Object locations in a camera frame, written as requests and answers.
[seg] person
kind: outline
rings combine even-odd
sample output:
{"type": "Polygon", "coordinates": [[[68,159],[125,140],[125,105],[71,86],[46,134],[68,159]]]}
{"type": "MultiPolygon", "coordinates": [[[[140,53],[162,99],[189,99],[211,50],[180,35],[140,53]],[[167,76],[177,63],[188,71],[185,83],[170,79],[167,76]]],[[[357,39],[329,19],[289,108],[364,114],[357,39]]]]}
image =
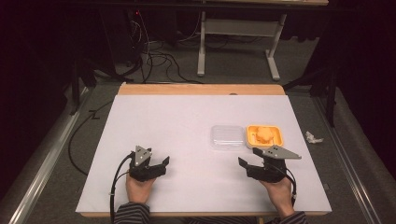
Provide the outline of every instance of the person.
{"type": "MultiPolygon", "coordinates": [[[[118,209],[115,224],[149,224],[149,207],[146,205],[155,181],[150,179],[145,182],[137,181],[126,175],[126,191],[128,203],[122,204],[118,209]]],[[[285,177],[277,183],[260,181],[268,191],[271,203],[279,214],[278,218],[272,220],[274,224],[306,224],[304,212],[295,212],[291,204],[291,183],[285,177]]],[[[190,217],[186,219],[189,224],[207,223],[255,223],[253,217],[190,217]]]]}

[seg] striped shirt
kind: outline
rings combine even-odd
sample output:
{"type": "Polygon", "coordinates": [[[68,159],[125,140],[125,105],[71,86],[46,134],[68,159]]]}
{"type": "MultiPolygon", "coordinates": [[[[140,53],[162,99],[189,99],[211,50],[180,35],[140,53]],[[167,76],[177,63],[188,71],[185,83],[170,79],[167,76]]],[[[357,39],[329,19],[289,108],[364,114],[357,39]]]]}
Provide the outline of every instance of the striped shirt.
{"type": "MultiPolygon", "coordinates": [[[[142,203],[125,203],[114,218],[115,224],[149,224],[149,207],[142,203]]],[[[256,224],[255,217],[189,217],[188,224],[256,224]]],[[[273,224],[307,224],[304,212],[296,212],[283,220],[276,218],[273,224]]]]}

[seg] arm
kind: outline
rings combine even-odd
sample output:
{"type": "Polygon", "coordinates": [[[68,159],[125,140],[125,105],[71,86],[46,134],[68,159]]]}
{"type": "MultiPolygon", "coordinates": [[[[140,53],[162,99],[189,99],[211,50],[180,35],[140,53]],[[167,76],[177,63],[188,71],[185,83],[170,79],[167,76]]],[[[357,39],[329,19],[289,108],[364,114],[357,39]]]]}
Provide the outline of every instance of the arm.
{"type": "Polygon", "coordinates": [[[146,205],[154,179],[137,181],[126,175],[128,203],[120,206],[114,219],[116,224],[149,224],[149,207],[146,205]]]}
{"type": "Polygon", "coordinates": [[[268,191],[271,203],[280,216],[280,224],[307,223],[304,212],[296,213],[291,204],[291,183],[285,177],[277,183],[260,181],[268,191]]]}

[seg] hand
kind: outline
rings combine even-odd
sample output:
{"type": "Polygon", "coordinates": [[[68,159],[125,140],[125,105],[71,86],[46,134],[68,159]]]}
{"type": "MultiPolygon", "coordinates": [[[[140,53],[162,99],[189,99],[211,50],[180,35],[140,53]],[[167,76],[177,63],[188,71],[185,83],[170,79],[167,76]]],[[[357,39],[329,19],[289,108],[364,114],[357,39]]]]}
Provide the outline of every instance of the hand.
{"type": "Polygon", "coordinates": [[[291,182],[286,177],[277,183],[264,181],[260,181],[260,183],[267,189],[271,203],[275,206],[281,219],[294,214],[293,205],[291,204],[291,182]]]}
{"type": "Polygon", "coordinates": [[[126,174],[126,192],[129,202],[146,203],[151,193],[151,187],[156,178],[140,182],[126,174]]]}

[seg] white tabletop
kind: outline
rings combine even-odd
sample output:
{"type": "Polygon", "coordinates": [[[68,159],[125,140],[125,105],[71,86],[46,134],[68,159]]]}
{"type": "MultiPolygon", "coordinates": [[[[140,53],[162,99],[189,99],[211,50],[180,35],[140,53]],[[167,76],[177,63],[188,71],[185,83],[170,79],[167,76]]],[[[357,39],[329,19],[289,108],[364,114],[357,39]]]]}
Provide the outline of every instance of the white tabletop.
{"type": "MultiPolygon", "coordinates": [[[[247,177],[238,157],[262,166],[251,149],[218,150],[215,125],[277,126],[285,148],[301,155],[286,160],[297,180],[295,210],[309,215],[332,211],[286,95],[118,95],[96,150],[77,212],[109,213],[109,192],[117,168],[136,145],[151,147],[150,164],[167,156],[167,174],[157,178],[148,205],[153,216],[274,213],[265,188],[247,177]]],[[[128,169],[127,161],[121,169],[128,169]]],[[[125,178],[117,183],[115,207],[127,203],[125,178]]]]}

